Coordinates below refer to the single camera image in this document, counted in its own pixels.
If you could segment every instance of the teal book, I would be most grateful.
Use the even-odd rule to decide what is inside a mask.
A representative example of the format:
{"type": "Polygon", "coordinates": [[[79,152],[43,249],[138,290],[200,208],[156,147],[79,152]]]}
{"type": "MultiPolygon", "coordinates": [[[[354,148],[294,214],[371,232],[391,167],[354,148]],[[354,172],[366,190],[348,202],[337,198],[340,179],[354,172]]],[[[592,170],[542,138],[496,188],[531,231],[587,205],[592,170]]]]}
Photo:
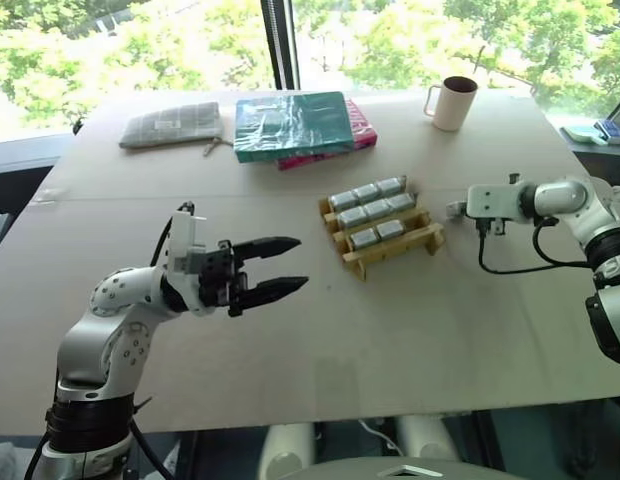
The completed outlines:
{"type": "Polygon", "coordinates": [[[354,150],[341,92],[237,102],[234,151],[241,163],[354,150]]]}

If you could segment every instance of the table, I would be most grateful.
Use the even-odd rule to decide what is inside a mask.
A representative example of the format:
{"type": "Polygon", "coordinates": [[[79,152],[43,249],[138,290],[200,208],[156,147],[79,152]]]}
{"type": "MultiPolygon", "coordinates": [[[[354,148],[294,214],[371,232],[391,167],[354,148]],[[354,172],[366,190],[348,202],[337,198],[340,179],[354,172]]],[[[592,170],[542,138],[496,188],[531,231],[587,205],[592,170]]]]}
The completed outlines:
{"type": "MultiPolygon", "coordinates": [[[[470,222],[445,205],[473,183],[510,172],[544,181],[585,170],[529,98],[483,90],[463,129],[432,127],[423,92],[352,98],[377,128],[374,149],[299,169],[240,165],[229,147],[200,144],[128,153],[128,116],[217,100],[226,136],[234,104],[258,93],[145,92],[94,112],[0,246],[0,434],[44,428],[56,350],[109,272],[146,265],[171,212],[193,200],[208,245],[290,235],[303,245],[252,261],[252,282],[308,275],[276,304],[228,318],[183,315],[162,325],[137,398],[153,395],[141,428],[193,430],[310,420],[455,412],[620,394],[620,366],[598,350],[583,307],[588,271],[501,278],[477,265],[470,222]],[[372,266],[368,282],[345,271],[317,200],[407,174],[446,229],[435,257],[423,249],[372,266]]],[[[491,238],[497,268],[538,264],[529,226],[491,238]]],[[[580,258],[559,226],[551,255],[580,258]]]]}

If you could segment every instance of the white mug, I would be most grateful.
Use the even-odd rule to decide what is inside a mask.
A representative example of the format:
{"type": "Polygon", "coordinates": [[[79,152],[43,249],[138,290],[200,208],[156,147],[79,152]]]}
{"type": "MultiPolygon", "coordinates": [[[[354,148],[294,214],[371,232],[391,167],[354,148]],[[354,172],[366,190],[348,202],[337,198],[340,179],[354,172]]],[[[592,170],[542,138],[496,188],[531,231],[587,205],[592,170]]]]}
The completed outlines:
{"type": "Polygon", "coordinates": [[[477,94],[477,83],[467,77],[448,77],[443,85],[433,85],[428,89],[428,97],[423,106],[423,113],[434,117],[432,123],[441,130],[453,132],[459,130],[470,110],[472,100],[477,94]],[[434,111],[428,110],[433,88],[440,88],[439,101],[434,111]]]}

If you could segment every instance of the window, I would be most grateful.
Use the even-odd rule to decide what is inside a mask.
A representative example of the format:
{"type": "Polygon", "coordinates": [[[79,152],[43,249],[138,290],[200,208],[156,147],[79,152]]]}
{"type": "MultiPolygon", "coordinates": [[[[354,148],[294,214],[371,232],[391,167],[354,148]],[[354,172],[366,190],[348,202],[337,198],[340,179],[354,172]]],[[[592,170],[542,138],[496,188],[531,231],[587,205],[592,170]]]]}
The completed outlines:
{"type": "Polygon", "coordinates": [[[0,0],[0,141],[114,93],[271,88],[259,0],[0,0]]]}
{"type": "Polygon", "coordinates": [[[280,69],[294,72],[284,86],[405,89],[465,74],[531,92],[560,121],[601,118],[620,101],[620,0],[609,1],[0,0],[0,141],[66,133],[115,93],[275,88],[262,4],[278,35],[294,23],[299,75],[280,69]]]}
{"type": "Polygon", "coordinates": [[[450,74],[549,116],[620,102],[620,0],[292,0],[301,87],[404,89],[450,74]]]}

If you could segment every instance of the gray pouch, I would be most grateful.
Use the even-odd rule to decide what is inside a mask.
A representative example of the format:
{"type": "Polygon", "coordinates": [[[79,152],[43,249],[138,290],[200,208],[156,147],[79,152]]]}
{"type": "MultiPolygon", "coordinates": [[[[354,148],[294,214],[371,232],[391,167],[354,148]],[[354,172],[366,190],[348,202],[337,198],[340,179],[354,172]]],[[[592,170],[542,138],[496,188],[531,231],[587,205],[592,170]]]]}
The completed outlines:
{"type": "Polygon", "coordinates": [[[222,133],[219,104],[199,103],[151,112],[131,119],[119,146],[143,148],[204,139],[221,141],[222,133]]]}

